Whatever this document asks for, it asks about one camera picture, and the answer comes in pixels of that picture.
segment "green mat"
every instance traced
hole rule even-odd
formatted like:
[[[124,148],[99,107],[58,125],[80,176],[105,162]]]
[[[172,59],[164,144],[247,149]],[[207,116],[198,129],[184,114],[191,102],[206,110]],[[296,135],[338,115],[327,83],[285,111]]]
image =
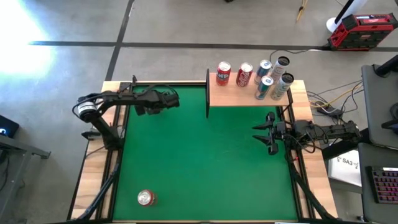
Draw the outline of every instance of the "green mat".
[[[175,87],[179,108],[131,110],[115,220],[296,220],[284,147],[275,156],[252,138],[269,108],[210,108],[204,87]],[[137,202],[150,189],[157,204]]]

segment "white paper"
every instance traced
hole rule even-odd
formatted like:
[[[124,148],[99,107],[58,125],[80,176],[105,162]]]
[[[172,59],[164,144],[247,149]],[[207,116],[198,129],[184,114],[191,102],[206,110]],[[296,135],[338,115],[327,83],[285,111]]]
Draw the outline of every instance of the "white paper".
[[[346,152],[329,160],[329,177],[362,187],[357,150]]]

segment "wooden board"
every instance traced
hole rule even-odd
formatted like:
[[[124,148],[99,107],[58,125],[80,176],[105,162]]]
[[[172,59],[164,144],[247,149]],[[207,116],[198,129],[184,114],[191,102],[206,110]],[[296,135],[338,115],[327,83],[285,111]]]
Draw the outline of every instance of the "wooden board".
[[[116,91],[118,90],[120,83],[121,82],[119,81],[104,82],[102,91],[105,90]],[[304,81],[302,80],[294,81],[290,90],[292,91],[292,96],[294,101],[293,111],[295,119],[296,120],[306,119],[309,121],[313,120]],[[122,108],[119,123],[121,123],[121,121],[124,118],[123,112],[124,109]],[[113,109],[110,108],[107,111],[107,113],[104,115],[104,119],[107,122],[111,123],[113,121],[113,116],[114,116],[114,108]],[[87,153],[97,149],[98,147],[101,147],[102,145],[103,145],[102,140],[90,141]],[[315,153],[309,154],[303,151],[303,158],[304,158],[305,168],[307,171],[307,178],[311,191],[315,194],[315,196],[317,197],[319,202],[325,207],[325,209],[331,215],[337,217],[335,202],[333,200],[333,195],[331,193],[329,179],[326,173],[326,168],[322,157],[322,152],[317,150]],[[106,151],[98,151],[86,159],[80,177],[80,182],[78,184],[78,192],[73,206],[73,213],[71,218],[79,217],[85,211],[87,206],[93,201],[96,194],[98,193],[101,185],[102,173],[104,171],[105,159],[106,159]],[[109,206],[109,193],[110,190],[108,191],[105,200],[106,203],[104,203],[103,217],[107,215],[107,213],[105,212],[105,208]],[[305,196],[301,189],[299,189],[299,195],[300,195],[301,205],[303,208],[304,217],[308,217],[307,204],[305,201]]]
[[[231,72],[229,82],[225,86],[219,86],[216,82],[216,73],[210,73],[209,89],[210,89],[210,106],[287,106],[289,99],[285,94],[280,100],[273,100],[271,92],[275,85],[271,86],[268,94],[263,100],[257,100],[254,94],[257,91],[257,84],[254,83],[256,74],[250,77],[249,84],[240,87],[236,84],[236,72]]]

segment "white cylinder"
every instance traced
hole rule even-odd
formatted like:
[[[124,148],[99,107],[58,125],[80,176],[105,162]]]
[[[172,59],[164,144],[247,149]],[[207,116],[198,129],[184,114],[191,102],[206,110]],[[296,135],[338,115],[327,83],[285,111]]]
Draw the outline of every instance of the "white cylinder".
[[[328,19],[326,22],[326,27],[328,28],[328,30],[330,32],[334,32],[335,29],[341,24],[342,19],[351,14],[356,14],[356,12],[358,12],[367,1],[368,0],[354,0],[337,23],[335,23],[335,17]]]

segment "concrete floor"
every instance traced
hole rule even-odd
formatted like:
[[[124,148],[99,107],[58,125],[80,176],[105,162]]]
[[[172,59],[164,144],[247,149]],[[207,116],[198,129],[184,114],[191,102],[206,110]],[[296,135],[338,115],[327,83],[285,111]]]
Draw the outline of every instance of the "concrete floor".
[[[28,41],[115,42],[128,0],[20,0],[0,2],[0,113],[21,125],[17,139],[52,151],[35,158],[25,175],[26,187],[17,196],[13,217],[28,223],[66,219],[87,141],[80,136],[89,126],[70,112],[76,99],[100,91],[114,47],[31,46]],[[333,0],[309,0],[295,23],[301,1],[296,0],[136,0],[124,42],[210,44],[324,45],[330,34],[325,22],[341,6]],[[398,15],[394,0],[368,0],[359,13]],[[381,47],[398,47],[398,31]],[[272,50],[146,49],[123,47],[112,80],[202,80],[205,70],[229,61],[253,65]],[[361,78],[361,66],[384,63],[396,52],[319,52],[292,55],[289,72],[305,80],[307,90],[319,92]],[[324,94],[327,100],[346,88]],[[359,110],[345,115],[367,127],[363,94]],[[354,104],[350,101],[348,109]],[[318,124],[331,120],[316,116]],[[360,194],[333,189],[339,217],[361,215]]]

